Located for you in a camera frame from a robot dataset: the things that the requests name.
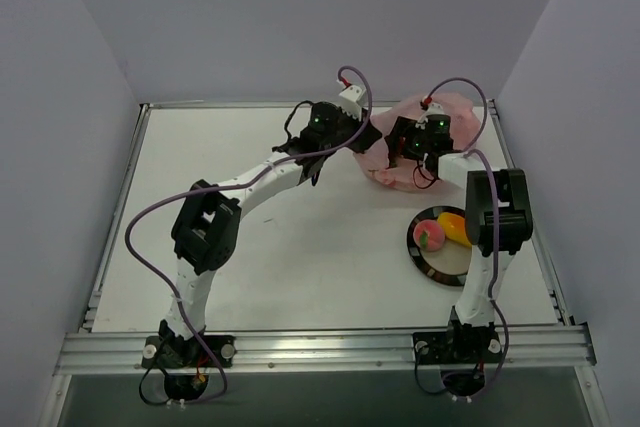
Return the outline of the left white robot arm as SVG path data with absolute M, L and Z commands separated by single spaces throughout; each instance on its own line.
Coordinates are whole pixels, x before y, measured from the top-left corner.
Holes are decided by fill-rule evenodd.
M 264 162 L 222 182 L 222 192 L 186 198 L 171 229 L 177 293 L 159 327 L 166 355 L 177 365 L 190 366 L 201 356 L 196 334 L 205 329 L 213 278 L 235 250 L 243 217 L 285 190 L 315 182 L 332 148 L 343 144 L 354 153 L 366 152 L 381 138 L 370 117 L 369 108 L 358 120 L 338 105 L 313 103 L 307 125 L 273 147 Z

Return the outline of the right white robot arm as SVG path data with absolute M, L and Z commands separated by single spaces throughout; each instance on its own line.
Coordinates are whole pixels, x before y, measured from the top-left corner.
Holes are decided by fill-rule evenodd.
M 456 213 L 459 227 L 444 227 L 450 207 L 434 207 L 418 214 L 407 230 L 407 248 L 414 264 L 438 282 L 445 274 L 429 266 L 424 255 L 446 240 L 470 246 L 470 264 L 458 280 L 463 290 L 451 309 L 447 330 L 429 344 L 439 360 L 462 362 L 505 353 L 507 337 L 495 323 L 503 318 L 498 305 L 506 269 L 533 233 L 533 219 L 525 173 L 494 169 L 477 148 L 457 150 L 450 133 L 451 119 L 428 114 L 420 120 L 398 117 L 385 138 L 389 157 L 414 162 L 426 170 L 428 182 L 443 181 L 465 192 L 465 206 Z

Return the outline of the pink fake peach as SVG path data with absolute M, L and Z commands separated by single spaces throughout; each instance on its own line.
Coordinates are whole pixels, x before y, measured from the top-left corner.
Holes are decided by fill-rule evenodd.
M 427 252 L 440 250 L 446 240 L 446 235 L 441 225 L 436 220 L 431 219 L 419 221 L 413 229 L 412 236 L 414 243 Z

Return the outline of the pink plastic bag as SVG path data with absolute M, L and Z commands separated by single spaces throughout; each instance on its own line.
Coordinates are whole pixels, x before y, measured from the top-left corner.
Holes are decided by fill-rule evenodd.
M 419 192 L 430 185 L 433 176 L 422 166 L 416 169 L 417 162 L 401 159 L 396 167 L 390 167 L 385 137 L 391 132 L 399 116 L 418 120 L 423 113 L 421 94 L 400 101 L 392 108 L 374 114 L 373 125 L 382 133 L 382 138 L 365 154 L 355 154 L 359 167 L 366 177 L 386 187 L 404 191 Z M 480 131 L 481 121 L 473 112 L 473 102 L 459 93 L 434 94 L 432 101 L 443 106 L 445 115 L 451 119 L 450 133 L 454 141 L 454 150 L 462 150 Z

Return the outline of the orange fake fruit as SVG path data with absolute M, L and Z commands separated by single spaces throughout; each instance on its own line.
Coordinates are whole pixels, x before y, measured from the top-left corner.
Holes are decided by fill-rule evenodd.
M 466 234 L 466 224 L 463 216 L 451 212 L 442 212 L 437 218 L 437 223 L 443 229 L 447 240 L 466 248 L 472 247 Z

